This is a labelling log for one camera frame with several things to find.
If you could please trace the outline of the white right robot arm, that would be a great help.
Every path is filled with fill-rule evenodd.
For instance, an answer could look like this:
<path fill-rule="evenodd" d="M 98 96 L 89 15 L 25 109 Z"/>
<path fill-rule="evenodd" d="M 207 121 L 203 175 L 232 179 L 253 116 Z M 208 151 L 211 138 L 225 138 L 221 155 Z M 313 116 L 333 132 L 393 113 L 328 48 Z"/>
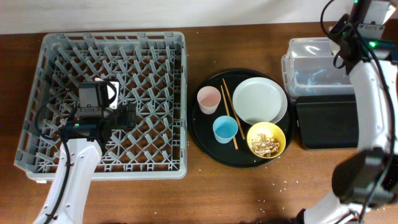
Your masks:
<path fill-rule="evenodd" d="M 367 212 L 397 202 L 397 46 L 382 39 L 395 1 L 355 0 L 325 29 L 356 97 L 357 153 L 333 171 L 331 191 L 295 223 L 362 223 Z"/>

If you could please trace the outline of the round black tray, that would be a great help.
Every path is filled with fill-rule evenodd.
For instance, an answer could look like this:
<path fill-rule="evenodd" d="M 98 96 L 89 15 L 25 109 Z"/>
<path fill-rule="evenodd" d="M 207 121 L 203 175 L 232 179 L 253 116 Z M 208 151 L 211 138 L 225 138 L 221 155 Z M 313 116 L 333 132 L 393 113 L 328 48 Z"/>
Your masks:
<path fill-rule="evenodd" d="M 261 72 L 249 69 L 233 69 L 222 71 L 209 79 L 205 80 L 195 90 L 190 106 L 188 107 L 187 124 L 192 138 L 197 146 L 209 157 L 226 166 L 237 168 L 250 168 L 263 166 L 272 162 L 274 159 L 263 159 L 253 154 L 241 134 L 236 135 L 238 149 L 235 149 L 232 141 L 221 144 L 219 143 L 213 132 L 213 123 L 216 118 L 226 114 L 224 102 L 222 101 L 217 110 L 213 114 L 204 114 L 201 112 L 197 93 L 205 86 L 213 86 L 220 88 L 226 82 L 230 93 L 233 93 L 236 87 L 248 78 L 261 77 L 268 80 L 272 78 Z"/>

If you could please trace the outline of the wooden chopstick right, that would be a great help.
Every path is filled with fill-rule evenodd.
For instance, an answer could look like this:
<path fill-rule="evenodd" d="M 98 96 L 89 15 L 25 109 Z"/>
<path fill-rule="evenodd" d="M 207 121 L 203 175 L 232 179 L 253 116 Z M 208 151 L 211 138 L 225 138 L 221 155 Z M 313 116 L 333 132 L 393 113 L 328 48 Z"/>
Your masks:
<path fill-rule="evenodd" d="M 238 117 L 238 115 L 236 114 L 236 111 L 235 111 L 235 109 L 234 109 L 232 97 L 231 97 L 231 95 L 230 95 L 230 93 L 229 93 L 229 89 L 228 89 L 228 86 L 227 86 L 227 84 L 226 84 L 226 81 L 225 81 L 224 78 L 222 79 L 222 81 L 223 81 L 224 87 L 225 87 L 225 89 L 226 89 L 227 96 L 228 96 L 229 102 L 230 102 L 230 104 L 231 104 L 234 117 L 235 117 L 236 122 L 237 122 L 237 124 L 238 124 L 238 128 L 239 128 L 239 131 L 240 131 L 240 133 L 241 133 L 241 137 L 242 137 L 243 140 L 246 140 L 246 136 L 245 136 L 244 131 L 243 131 L 243 129 L 242 129 L 242 126 L 241 126 L 239 117 Z"/>

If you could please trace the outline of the black rectangular bin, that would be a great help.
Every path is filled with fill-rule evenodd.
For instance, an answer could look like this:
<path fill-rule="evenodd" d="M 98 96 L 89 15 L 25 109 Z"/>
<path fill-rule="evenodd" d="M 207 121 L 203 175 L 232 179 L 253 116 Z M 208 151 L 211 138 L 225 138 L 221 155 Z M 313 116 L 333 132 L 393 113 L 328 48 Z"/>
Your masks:
<path fill-rule="evenodd" d="M 359 127 L 354 95 L 300 96 L 295 101 L 306 150 L 356 148 Z"/>

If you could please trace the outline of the yellow bowl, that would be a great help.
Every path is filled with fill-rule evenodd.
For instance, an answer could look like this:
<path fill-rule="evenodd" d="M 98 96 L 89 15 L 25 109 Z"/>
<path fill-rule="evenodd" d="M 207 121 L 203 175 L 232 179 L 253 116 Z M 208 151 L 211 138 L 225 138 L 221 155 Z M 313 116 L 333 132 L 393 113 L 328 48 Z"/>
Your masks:
<path fill-rule="evenodd" d="M 268 137 L 275 137 L 280 142 L 279 151 L 272 154 L 270 157 L 257 156 L 252 151 L 251 146 L 249 145 L 249 142 L 253 137 L 255 137 L 259 133 L 263 133 L 263 134 L 267 135 Z M 286 144 L 287 144 L 284 132 L 276 124 L 269 123 L 269 122 L 260 122 L 260 123 L 256 123 L 255 125 L 253 125 L 249 129 L 249 131 L 246 135 L 246 142 L 247 142 L 247 145 L 248 145 L 250 151 L 255 156 L 263 158 L 263 159 L 273 159 L 273 158 L 280 156 L 283 153 L 284 149 L 286 148 Z"/>

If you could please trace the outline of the pink cup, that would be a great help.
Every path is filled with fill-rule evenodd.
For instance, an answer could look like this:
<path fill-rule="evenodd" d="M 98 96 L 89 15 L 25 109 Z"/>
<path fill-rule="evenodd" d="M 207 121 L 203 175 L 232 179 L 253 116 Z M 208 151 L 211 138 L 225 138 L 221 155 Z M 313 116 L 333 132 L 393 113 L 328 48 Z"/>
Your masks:
<path fill-rule="evenodd" d="M 197 102 L 204 114 L 213 114 L 221 101 L 220 91 L 213 86 L 204 86 L 197 93 Z"/>

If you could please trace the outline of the clear plastic waste bin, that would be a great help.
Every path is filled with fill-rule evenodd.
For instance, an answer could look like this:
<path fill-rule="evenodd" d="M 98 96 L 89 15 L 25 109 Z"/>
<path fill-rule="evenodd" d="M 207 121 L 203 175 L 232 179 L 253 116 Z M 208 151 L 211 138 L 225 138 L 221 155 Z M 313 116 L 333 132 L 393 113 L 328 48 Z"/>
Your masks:
<path fill-rule="evenodd" d="M 326 37 L 294 38 L 282 57 L 284 88 L 295 101 L 300 96 L 352 95 L 353 86 L 344 68 L 333 65 Z"/>

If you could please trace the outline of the food scraps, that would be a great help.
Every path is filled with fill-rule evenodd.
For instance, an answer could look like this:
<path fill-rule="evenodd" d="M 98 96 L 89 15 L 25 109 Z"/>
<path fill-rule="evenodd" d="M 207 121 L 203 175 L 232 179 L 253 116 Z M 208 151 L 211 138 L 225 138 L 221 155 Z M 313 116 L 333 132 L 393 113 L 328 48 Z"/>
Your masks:
<path fill-rule="evenodd" d="M 280 142 L 275 137 L 268 137 L 263 133 L 259 133 L 253 137 L 249 145 L 252 151 L 261 157 L 270 157 L 280 149 Z"/>

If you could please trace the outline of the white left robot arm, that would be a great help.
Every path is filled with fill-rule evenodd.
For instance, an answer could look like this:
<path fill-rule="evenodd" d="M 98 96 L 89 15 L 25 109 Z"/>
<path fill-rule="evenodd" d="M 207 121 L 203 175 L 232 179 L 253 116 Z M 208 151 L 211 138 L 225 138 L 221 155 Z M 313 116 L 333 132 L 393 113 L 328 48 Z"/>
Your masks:
<path fill-rule="evenodd" d="M 60 159 L 55 177 L 35 223 L 82 223 L 91 179 L 105 145 L 116 129 L 133 129 L 136 104 L 128 103 L 95 119 L 75 120 L 78 108 L 60 130 Z"/>

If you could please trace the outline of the grey plastic dishwasher rack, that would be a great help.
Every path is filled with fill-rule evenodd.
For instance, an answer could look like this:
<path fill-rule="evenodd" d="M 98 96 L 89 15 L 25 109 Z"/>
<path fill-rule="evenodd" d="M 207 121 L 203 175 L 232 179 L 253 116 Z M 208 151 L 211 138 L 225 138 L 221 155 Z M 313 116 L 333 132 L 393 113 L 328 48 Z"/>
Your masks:
<path fill-rule="evenodd" d="M 28 178 L 54 178 L 58 130 L 83 82 L 110 79 L 116 110 L 130 103 L 137 123 L 115 130 L 94 180 L 181 179 L 187 173 L 187 53 L 180 32 L 54 33 L 43 38 L 14 165 Z"/>

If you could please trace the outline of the white plate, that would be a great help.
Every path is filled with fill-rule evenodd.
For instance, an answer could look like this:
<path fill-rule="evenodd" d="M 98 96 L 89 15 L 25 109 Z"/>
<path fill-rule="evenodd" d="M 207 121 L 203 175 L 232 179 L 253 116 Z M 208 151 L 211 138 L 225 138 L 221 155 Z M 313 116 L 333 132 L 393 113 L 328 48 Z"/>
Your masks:
<path fill-rule="evenodd" d="M 233 107 L 247 124 L 277 123 L 287 111 L 287 97 L 276 82 L 262 77 L 248 78 L 233 93 Z"/>

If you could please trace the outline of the wooden chopstick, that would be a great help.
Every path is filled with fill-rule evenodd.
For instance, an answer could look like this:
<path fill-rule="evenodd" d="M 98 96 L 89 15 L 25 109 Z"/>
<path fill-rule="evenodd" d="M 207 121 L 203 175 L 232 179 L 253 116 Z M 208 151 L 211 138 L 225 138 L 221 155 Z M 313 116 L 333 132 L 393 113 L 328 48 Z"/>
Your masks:
<path fill-rule="evenodd" d="M 225 87 L 225 89 L 226 89 L 227 96 L 228 96 L 229 102 L 230 102 L 230 104 L 231 104 L 234 117 L 235 117 L 236 122 L 237 122 L 237 124 L 238 124 L 238 128 L 239 128 L 239 131 L 240 131 L 240 133 L 241 133 L 241 137 L 242 137 L 243 140 L 246 140 L 246 136 L 245 136 L 244 131 L 243 131 L 243 129 L 242 129 L 242 126 L 241 126 L 239 117 L 238 117 L 238 115 L 236 114 L 236 111 L 235 111 L 235 109 L 234 109 L 232 97 L 231 97 L 231 95 L 230 95 L 230 93 L 229 93 L 229 89 L 228 89 L 228 86 L 227 86 L 227 84 L 226 84 L 226 81 L 225 81 L 224 78 L 222 79 L 222 81 L 223 81 L 224 87 Z"/>
<path fill-rule="evenodd" d="M 230 117 L 229 108 L 228 108 L 228 104 L 226 102 L 226 97 L 225 97 L 225 94 L 224 94 L 223 86 L 220 85 L 220 87 L 221 87 L 221 94 L 223 96 L 223 101 L 224 101 L 224 107 L 225 107 L 225 110 L 226 110 L 226 114 Z M 238 148 L 238 144 L 236 142 L 236 137 L 235 136 L 233 136 L 233 143 L 234 143 L 235 150 L 238 150 L 239 148 Z"/>

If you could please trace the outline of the wooden chopstick left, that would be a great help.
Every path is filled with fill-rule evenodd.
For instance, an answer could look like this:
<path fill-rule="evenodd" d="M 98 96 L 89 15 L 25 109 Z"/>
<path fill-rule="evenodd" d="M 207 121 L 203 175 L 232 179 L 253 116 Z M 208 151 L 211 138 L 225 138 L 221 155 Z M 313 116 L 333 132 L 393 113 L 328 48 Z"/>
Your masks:
<path fill-rule="evenodd" d="M 226 97 L 225 97 L 225 94 L 224 94 L 223 86 L 220 85 L 220 87 L 221 87 L 221 94 L 223 96 L 223 101 L 224 101 L 224 107 L 225 107 L 225 110 L 226 110 L 226 114 L 230 117 L 229 108 L 228 108 L 228 104 L 226 102 Z M 236 137 L 235 136 L 233 136 L 233 143 L 234 143 L 235 150 L 238 150 L 239 148 L 238 148 L 238 144 L 236 142 Z"/>

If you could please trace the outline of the blue cup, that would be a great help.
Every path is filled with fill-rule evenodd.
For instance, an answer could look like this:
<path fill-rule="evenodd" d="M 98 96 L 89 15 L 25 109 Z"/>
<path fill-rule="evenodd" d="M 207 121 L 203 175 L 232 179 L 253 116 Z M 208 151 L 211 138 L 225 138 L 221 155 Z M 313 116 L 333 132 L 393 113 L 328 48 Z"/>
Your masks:
<path fill-rule="evenodd" d="M 220 116 L 213 123 L 215 139 L 221 143 L 229 143 L 238 132 L 238 124 L 231 116 Z"/>

